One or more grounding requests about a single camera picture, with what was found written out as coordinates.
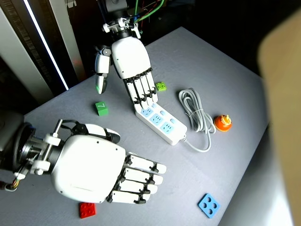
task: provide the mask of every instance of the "white light strip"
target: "white light strip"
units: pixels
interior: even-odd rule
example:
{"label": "white light strip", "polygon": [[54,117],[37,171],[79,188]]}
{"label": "white light strip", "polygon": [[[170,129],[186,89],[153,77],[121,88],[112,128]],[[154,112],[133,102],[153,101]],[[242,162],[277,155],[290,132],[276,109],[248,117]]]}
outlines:
{"label": "white light strip", "polygon": [[63,82],[63,84],[64,84],[66,90],[68,90],[69,88],[68,88],[68,86],[67,86],[67,84],[66,84],[66,82],[65,82],[65,79],[63,78],[63,75],[62,75],[60,69],[58,68],[58,66],[57,66],[57,64],[56,64],[56,61],[55,61],[55,59],[54,59],[54,57],[53,57],[53,55],[52,55],[52,53],[51,53],[51,51],[50,51],[50,49],[49,49],[49,46],[48,46],[48,44],[47,44],[47,42],[46,42],[46,40],[45,40],[45,38],[44,38],[44,35],[43,35],[43,33],[42,33],[41,29],[40,29],[40,26],[38,25],[38,22],[37,22],[37,20],[36,20],[36,17],[34,16],[34,14],[33,14],[33,12],[32,12],[32,8],[30,8],[30,5],[29,5],[29,3],[28,3],[27,0],[24,0],[24,3],[25,3],[25,6],[26,6],[26,8],[27,8],[27,10],[28,10],[28,12],[29,12],[31,18],[32,18],[32,21],[33,21],[34,25],[35,25],[36,28],[37,28],[37,31],[38,31],[38,33],[39,33],[41,39],[42,39],[42,42],[43,42],[43,44],[44,44],[44,46],[45,46],[45,48],[46,48],[46,50],[47,50],[47,52],[48,52],[48,54],[49,54],[51,60],[52,60],[52,63],[53,63],[53,65],[55,66],[55,69],[56,69],[58,75],[60,76],[60,78],[61,78],[61,80],[62,80],[62,82]]}

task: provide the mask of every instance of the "table surface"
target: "table surface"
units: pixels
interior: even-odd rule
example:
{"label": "table surface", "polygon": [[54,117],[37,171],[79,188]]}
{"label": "table surface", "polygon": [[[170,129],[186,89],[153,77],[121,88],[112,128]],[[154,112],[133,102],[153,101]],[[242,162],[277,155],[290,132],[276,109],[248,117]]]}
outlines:
{"label": "table surface", "polygon": [[[59,118],[117,131],[119,145],[128,152],[167,166],[158,192],[144,205],[98,204],[97,216],[80,219],[78,202],[57,193],[50,176],[29,175],[16,192],[0,192],[2,225],[218,225],[268,124],[262,79],[184,28],[146,48],[154,81],[167,85],[167,91],[159,92],[158,103],[187,125],[191,143],[205,147],[206,137],[191,129],[177,97],[182,89],[193,87],[199,92],[211,116],[229,114],[231,130],[212,135],[207,153],[195,152],[182,142],[169,145],[135,116],[124,84],[112,67],[104,94],[96,93],[93,77],[28,113],[25,120],[41,137],[53,131]],[[99,101],[106,102],[109,115],[97,115],[94,104]],[[0,180],[12,178],[9,172],[0,174]],[[206,193],[221,205],[212,219],[198,207]]]}

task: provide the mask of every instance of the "number on green cube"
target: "number on green cube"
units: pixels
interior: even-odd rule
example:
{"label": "number on green cube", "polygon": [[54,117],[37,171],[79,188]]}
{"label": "number on green cube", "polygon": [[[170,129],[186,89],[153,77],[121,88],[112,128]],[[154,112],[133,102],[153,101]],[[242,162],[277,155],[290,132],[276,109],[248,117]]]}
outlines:
{"label": "number on green cube", "polygon": [[167,90],[167,87],[166,87],[166,85],[165,85],[164,82],[158,82],[158,83],[156,83],[156,87],[157,87],[158,91],[165,91],[165,90]]}
{"label": "number on green cube", "polygon": [[99,116],[107,115],[109,113],[109,109],[105,105],[104,101],[96,103],[95,106]]}

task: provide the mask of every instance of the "orange toy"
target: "orange toy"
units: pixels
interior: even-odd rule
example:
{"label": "orange toy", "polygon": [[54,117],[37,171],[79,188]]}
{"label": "orange toy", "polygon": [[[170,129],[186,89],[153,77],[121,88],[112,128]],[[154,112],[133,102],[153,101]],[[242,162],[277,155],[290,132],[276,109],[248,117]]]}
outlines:
{"label": "orange toy", "polygon": [[215,127],[221,132],[227,132],[232,127],[231,118],[228,115],[221,115],[214,119]]}

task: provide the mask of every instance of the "white robotic hand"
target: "white robotic hand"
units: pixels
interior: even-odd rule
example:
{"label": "white robotic hand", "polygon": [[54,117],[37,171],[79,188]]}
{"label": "white robotic hand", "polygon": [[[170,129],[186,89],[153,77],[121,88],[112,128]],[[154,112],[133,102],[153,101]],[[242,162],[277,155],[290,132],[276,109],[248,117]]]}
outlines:
{"label": "white robotic hand", "polygon": [[158,174],[164,174],[166,166],[126,153],[115,144],[120,136],[113,130],[85,126],[86,132],[69,137],[62,148],[51,173],[55,189],[80,202],[148,201],[162,183]]}
{"label": "white robotic hand", "polygon": [[129,19],[119,18],[111,22],[111,25],[104,24],[103,30],[112,31],[117,41],[112,44],[111,49],[103,48],[97,53],[95,59],[97,92],[101,94],[105,90],[112,55],[116,71],[124,81],[134,105],[141,105],[143,109],[147,109],[158,101],[158,96],[151,74],[149,55],[142,42],[131,34],[134,31],[140,38],[137,23],[131,24]]}

